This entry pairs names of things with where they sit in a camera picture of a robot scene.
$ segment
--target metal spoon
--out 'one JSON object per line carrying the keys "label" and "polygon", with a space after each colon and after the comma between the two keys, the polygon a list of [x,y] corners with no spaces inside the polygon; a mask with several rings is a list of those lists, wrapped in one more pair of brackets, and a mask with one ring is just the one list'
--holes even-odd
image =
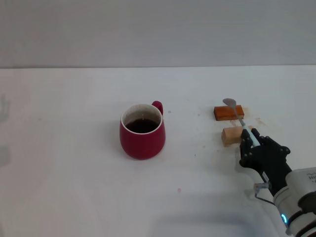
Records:
{"label": "metal spoon", "polygon": [[230,99],[230,98],[226,98],[226,99],[223,100],[223,102],[227,106],[231,107],[234,110],[234,112],[236,114],[236,117],[239,119],[239,122],[240,122],[242,128],[246,129],[248,131],[248,133],[250,135],[250,139],[252,140],[252,146],[254,146],[254,147],[260,146],[260,143],[258,142],[257,138],[252,134],[252,132],[250,131],[249,127],[246,126],[244,121],[238,116],[237,111],[236,111],[236,100]]}

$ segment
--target white backdrop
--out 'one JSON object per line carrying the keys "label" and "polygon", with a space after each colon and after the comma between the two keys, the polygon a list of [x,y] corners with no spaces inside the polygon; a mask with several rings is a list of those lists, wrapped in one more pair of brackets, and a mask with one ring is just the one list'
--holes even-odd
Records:
{"label": "white backdrop", "polygon": [[0,0],[0,68],[316,64],[315,0]]}

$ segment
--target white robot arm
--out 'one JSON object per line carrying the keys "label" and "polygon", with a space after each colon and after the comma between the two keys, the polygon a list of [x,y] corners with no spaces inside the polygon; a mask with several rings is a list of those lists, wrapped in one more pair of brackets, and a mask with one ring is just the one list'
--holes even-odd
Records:
{"label": "white robot arm", "polygon": [[292,171],[286,163],[290,153],[287,147],[270,137],[260,136],[256,129],[251,132],[260,146],[252,146],[249,133],[244,129],[240,165],[256,170],[265,181],[262,187],[273,195],[273,204],[280,212],[288,235],[316,237],[316,167]]}

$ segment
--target wooden block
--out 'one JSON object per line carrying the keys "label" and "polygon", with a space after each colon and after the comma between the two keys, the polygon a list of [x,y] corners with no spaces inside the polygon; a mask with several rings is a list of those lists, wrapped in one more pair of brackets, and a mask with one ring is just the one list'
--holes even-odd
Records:
{"label": "wooden block", "polygon": [[222,141],[224,147],[228,147],[234,143],[241,142],[242,127],[226,127],[222,131]]}
{"label": "wooden block", "polygon": [[[238,116],[243,119],[244,113],[241,105],[236,106],[236,112]],[[214,107],[214,115],[217,121],[238,119],[234,113],[234,110],[229,106]]]}

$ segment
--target dark liquid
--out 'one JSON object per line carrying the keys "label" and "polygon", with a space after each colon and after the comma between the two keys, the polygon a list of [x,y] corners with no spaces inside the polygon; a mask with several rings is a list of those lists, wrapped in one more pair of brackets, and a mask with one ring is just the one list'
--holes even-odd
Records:
{"label": "dark liquid", "polygon": [[154,131],[159,126],[159,123],[152,121],[150,119],[138,119],[134,122],[130,122],[126,125],[128,130],[137,133],[147,133]]}

